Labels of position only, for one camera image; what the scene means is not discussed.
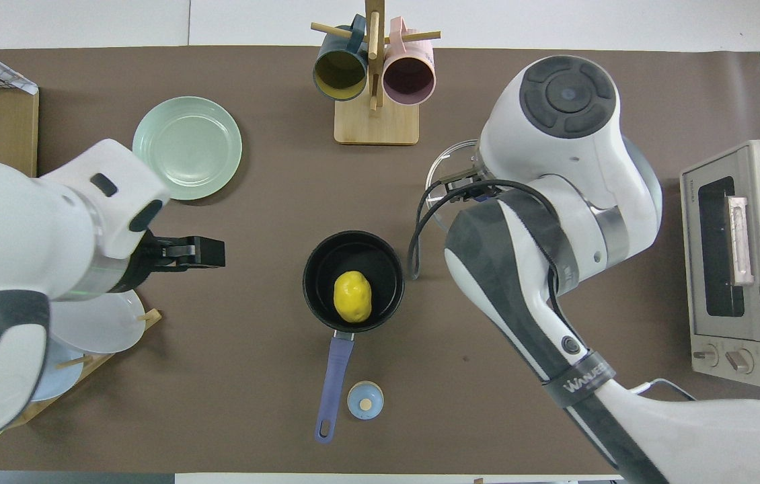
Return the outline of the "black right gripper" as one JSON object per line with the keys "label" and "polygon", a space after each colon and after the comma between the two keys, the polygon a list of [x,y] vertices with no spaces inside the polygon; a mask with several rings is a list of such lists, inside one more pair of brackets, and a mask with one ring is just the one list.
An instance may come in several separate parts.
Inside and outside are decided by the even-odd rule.
{"label": "black right gripper", "polygon": [[466,201],[485,202],[506,190],[502,185],[484,184],[484,181],[478,175],[472,177],[472,172],[457,172],[439,178],[436,193],[442,197],[451,190],[466,186]]}

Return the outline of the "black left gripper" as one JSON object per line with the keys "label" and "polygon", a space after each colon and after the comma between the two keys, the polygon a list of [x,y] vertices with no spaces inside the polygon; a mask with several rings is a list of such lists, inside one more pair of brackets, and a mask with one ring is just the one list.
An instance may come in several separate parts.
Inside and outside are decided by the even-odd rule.
{"label": "black left gripper", "polygon": [[[173,270],[223,268],[227,265],[225,243],[221,240],[202,236],[165,238],[165,254],[168,266]],[[132,252],[126,266],[126,291],[135,289],[145,282],[149,275],[163,267],[162,246],[152,231],[145,231],[139,245]]]}

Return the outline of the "glass lid with blue knob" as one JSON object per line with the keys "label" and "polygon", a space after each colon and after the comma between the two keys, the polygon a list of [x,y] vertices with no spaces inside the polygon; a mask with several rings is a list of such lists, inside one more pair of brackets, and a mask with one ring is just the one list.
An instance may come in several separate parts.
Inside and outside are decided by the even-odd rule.
{"label": "glass lid with blue knob", "polygon": [[[476,155],[477,140],[465,140],[457,142],[439,153],[433,161],[430,169],[427,171],[426,183],[427,188],[435,184],[439,178],[445,175],[451,175],[457,172],[470,171],[474,168],[474,156]],[[429,210],[436,205],[444,196],[438,196],[436,187],[432,189],[427,196],[424,208]],[[450,202],[441,206],[432,216],[433,223],[436,224],[443,233],[447,233],[451,224],[457,217],[458,212],[464,208],[469,208],[478,202],[466,201],[466,196],[457,197]]]}

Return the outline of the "yellow potato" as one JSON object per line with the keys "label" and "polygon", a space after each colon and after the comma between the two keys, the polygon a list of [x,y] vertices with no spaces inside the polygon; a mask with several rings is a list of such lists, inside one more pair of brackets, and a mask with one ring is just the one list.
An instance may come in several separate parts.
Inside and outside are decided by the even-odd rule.
{"label": "yellow potato", "polygon": [[372,288],[362,272],[350,270],[340,274],[333,287],[337,314],[350,324],[364,323],[372,312]]}

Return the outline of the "mint green plate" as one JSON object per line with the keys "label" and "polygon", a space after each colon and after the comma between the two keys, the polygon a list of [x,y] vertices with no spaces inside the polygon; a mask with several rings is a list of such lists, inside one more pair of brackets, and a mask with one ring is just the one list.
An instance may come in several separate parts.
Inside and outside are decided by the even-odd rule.
{"label": "mint green plate", "polygon": [[198,201],[222,190],[241,165],[243,142],[233,116],[200,96],[160,102],[135,129],[132,151],[171,199]]}

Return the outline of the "pale grey plate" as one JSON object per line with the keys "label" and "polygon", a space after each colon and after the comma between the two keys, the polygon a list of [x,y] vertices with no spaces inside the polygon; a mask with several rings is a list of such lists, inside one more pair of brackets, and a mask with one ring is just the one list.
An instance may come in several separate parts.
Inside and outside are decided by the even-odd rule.
{"label": "pale grey plate", "polygon": [[146,331],[145,307],[134,290],[90,300],[53,301],[50,331],[57,342],[85,354],[130,349]]}

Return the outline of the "light blue plate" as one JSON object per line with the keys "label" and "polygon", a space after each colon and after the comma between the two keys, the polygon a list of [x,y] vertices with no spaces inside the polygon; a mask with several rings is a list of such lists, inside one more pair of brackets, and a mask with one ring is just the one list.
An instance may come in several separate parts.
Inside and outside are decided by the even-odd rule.
{"label": "light blue plate", "polygon": [[82,358],[84,355],[79,350],[69,348],[57,342],[57,340],[50,339],[48,341],[44,370],[42,371],[38,386],[36,386],[32,398],[30,398],[30,402],[53,399],[72,389],[72,386],[81,377],[81,372],[83,371],[82,363],[77,362],[65,368],[57,368],[57,365]]}

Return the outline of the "brown table mat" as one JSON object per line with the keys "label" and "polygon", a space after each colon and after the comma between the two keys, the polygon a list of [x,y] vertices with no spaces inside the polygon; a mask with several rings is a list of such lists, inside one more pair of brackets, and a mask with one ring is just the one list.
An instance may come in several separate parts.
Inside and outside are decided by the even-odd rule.
{"label": "brown table mat", "polygon": [[342,408],[313,439],[331,329],[305,304],[306,258],[359,229],[407,254],[427,171],[480,135],[500,92],[544,51],[438,49],[439,82],[410,147],[341,146],[311,80],[315,47],[0,51],[40,87],[38,167],[94,142],[131,144],[181,95],[217,102],[241,131],[235,177],[169,202],[158,236],[223,240],[224,268],[153,274],[138,292],[163,319],[26,425],[0,437],[0,471],[325,474],[611,474],[520,355],[459,291],[434,223],[421,274],[382,327],[355,338],[346,386],[379,384],[361,421]]}

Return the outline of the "wooden mug tree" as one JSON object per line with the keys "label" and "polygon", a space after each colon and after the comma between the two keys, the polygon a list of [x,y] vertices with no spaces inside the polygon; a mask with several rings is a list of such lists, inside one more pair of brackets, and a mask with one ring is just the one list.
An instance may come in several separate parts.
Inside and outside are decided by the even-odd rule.
{"label": "wooden mug tree", "polygon": [[[369,58],[367,86],[361,95],[352,100],[338,102],[331,99],[335,103],[334,140],[343,145],[413,146],[420,137],[421,104],[417,106],[397,104],[389,100],[383,91],[384,54],[390,43],[390,21],[393,18],[386,19],[384,0],[363,1],[365,11],[361,15],[367,19],[367,33],[364,41],[368,46]],[[327,34],[346,36],[346,31],[339,27],[316,22],[311,25],[312,30],[324,33],[325,37]],[[404,36],[404,40],[433,41],[440,37],[439,31],[420,32],[417,30],[416,34]]]}

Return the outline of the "pink ribbed mug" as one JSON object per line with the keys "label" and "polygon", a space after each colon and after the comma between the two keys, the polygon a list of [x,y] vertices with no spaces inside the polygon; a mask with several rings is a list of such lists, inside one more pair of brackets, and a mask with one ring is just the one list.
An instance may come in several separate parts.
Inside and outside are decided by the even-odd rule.
{"label": "pink ribbed mug", "polygon": [[389,100],[405,106],[425,102],[436,85],[432,41],[404,40],[404,36],[416,33],[401,16],[390,21],[390,43],[385,49],[382,70],[383,91]]}

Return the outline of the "dark teal mug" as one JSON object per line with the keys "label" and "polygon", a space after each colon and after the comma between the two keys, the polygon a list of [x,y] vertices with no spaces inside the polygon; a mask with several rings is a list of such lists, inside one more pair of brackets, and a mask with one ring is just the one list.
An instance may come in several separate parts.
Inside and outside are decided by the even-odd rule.
{"label": "dark teal mug", "polygon": [[367,19],[357,13],[350,25],[339,28],[346,31],[346,36],[326,34],[319,47],[313,82],[321,94],[345,102],[361,95],[367,86]]}

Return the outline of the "beige toaster oven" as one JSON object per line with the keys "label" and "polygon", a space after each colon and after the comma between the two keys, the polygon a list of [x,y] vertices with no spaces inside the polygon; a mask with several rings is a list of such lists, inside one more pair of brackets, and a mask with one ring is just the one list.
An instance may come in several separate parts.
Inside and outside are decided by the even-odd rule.
{"label": "beige toaster oven", "polygon": [[679,176],[691,367],[760,387],[760,140]]}

